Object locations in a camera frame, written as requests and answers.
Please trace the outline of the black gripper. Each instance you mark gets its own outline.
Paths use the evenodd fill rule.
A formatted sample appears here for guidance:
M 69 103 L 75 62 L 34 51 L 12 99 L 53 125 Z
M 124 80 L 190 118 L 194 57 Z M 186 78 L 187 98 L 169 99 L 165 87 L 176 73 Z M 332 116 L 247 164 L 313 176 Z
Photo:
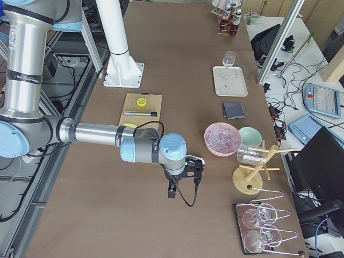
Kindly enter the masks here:
M 172 174 L 172 170 L 163 167 L 165 177 L 169 181 L 168 198 L 175 198 L 178 187 L 178 181 L 183 178 L 192 178 L 195 187 L 198 187 L 202 180 L 202 173 L 205 168 L 205 160 L 201 157 L 186 155 L 182 170 L 178 171 L 176 175 Z

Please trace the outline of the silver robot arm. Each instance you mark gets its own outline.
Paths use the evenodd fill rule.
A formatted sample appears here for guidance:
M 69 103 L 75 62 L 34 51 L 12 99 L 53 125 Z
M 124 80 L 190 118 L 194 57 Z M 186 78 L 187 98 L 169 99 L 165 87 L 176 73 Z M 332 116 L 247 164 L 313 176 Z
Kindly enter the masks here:
M 4 1 L 10 20 L 4 106 L 1 108 L 1 156 L 12 158 L 40 147 L 65 142 L 117 146 L 121 159 L 160 165 L 169 182 L 168 196 L 178 182 L 192 178 L 198 185 L 205 162 L 187 154 L 185 139 L 146 125 L 90 124 L 40 112 L 47 32 L 79 32 L 83 28 L 81 1 Z

